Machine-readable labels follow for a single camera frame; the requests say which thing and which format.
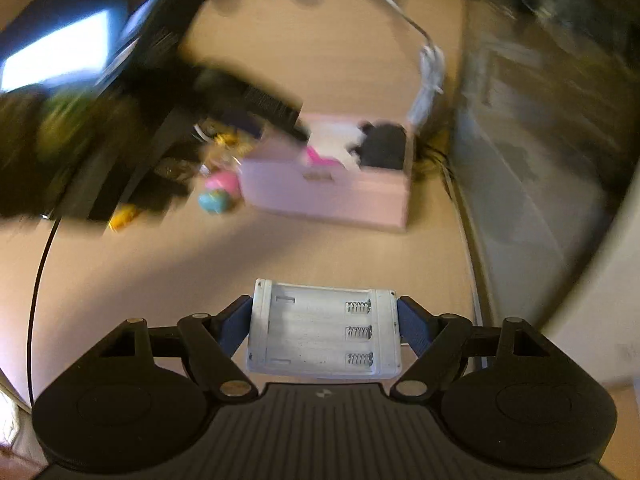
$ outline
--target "battery spring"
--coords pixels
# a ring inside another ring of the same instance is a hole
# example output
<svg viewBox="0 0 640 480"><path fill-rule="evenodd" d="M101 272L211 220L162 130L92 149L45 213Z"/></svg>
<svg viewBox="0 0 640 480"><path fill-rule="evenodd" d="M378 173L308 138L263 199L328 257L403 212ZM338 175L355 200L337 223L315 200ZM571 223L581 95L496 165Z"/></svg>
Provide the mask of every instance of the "battery spring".
<svg viewBox="0 0 640 480"><path fill-rule="evenodd" d="M351 314L368 314L371 312L371 300L347 301L344 306Z"/></svg>
<svg viewBox="0 0 640 480"><path fill-rule="evenodd" d="M369 326L348 326L346 329L347 339L371 339L373 327Z"/></svg>
<svg viewBox="0 0 640 480"><path fill-rule="evenodd" d="M347 363L350 365L371 367L373 366L373 352L369 352L368 354L347 354Z"/></svg>

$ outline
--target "white cable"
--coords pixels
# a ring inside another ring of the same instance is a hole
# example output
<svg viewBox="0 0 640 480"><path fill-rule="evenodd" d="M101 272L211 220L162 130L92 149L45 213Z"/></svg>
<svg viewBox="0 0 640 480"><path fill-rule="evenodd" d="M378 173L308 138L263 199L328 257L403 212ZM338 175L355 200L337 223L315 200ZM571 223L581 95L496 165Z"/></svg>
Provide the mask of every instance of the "white cable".
<svg viewBox="0 0 640 480"><path fill-rule="evenodd" d="M420 51L420 91L407 115L408 121L420 127L429 117L436 93L442 94L444 53L439 47L425 46Z"/></svg>
<svg viewBox="0 0 640 480"><path fill-rule="evenodd" d="M429 36L427 34L427 31L424 30L420 25L418 25L417 23L414 22L414 20L412 20L411 18L409 18L409 16L406 15L406 13L404 12L404 10L402 10L402 7L400 7L398 4L396 4L396 2L394 0L385 0L390 6L392 6L396 12L398 14L400 14L400 16L402 16L402 18L409 23L409 25L411 25L415 30L417 30L418 32L420 32L420 34L424 37L424 40L427 43L428 47L432 46L431 43L431 36Z"/></svg>
<svg viewBox="0 0 640 480"><path fill-rule="evenodd" d="M430 35L414 22L394 0L385 0L402 18L417 30L426 44L420 50L420 91L407 115L408 121L416 128L429 117L436 92L442 94L445 57L439 47L434 46Z"/></svg>

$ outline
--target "pink storage box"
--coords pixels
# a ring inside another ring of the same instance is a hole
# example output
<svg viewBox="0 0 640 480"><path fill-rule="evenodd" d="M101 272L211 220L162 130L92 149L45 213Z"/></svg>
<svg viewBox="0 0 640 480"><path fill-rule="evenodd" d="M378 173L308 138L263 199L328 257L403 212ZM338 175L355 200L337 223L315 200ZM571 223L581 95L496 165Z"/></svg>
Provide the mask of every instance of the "pink storage box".
<svg viewBox="0 0 640 480"><path fill-rule="evenodd" d="M327 144L332 130L353 132L363 122L322 116L305 116L304 120L312 133L309 144L314 147ZM322 137L319 130L329 135ZM353 138L346 139L340 150L346 153L344 147L352 141ZM414 137L408 130L402 171L359 169L350 160L346 162L348 168L310 166L300 144L282 134L269 134L242 162L239 172L242 195L249 204L270 211L404 230L413 146Z"/></svg>

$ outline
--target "bright light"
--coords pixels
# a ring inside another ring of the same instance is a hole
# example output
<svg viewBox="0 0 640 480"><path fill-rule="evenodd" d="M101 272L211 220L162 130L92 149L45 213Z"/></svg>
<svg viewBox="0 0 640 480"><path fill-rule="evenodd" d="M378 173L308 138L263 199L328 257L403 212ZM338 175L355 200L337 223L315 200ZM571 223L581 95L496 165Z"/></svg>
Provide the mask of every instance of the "bright light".
<svg viewBox="0 0 640 480"><path fill-rule="evenodd" d="M104 10L41 38L4 63L3 91L67 74L100 74L109 55L109 12Z"/></svg>

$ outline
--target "white battery holder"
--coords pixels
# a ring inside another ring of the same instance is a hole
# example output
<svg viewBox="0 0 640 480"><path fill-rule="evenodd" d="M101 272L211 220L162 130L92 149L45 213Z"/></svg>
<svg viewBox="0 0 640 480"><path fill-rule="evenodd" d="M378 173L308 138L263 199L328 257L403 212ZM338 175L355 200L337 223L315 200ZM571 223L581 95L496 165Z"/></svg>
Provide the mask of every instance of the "white battery holder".
<svg viewBox="0 0 640 480"><path fill-rule="evenodd" d="M388 379L401 372L396 293L255 282L247 369Z"/></svg>

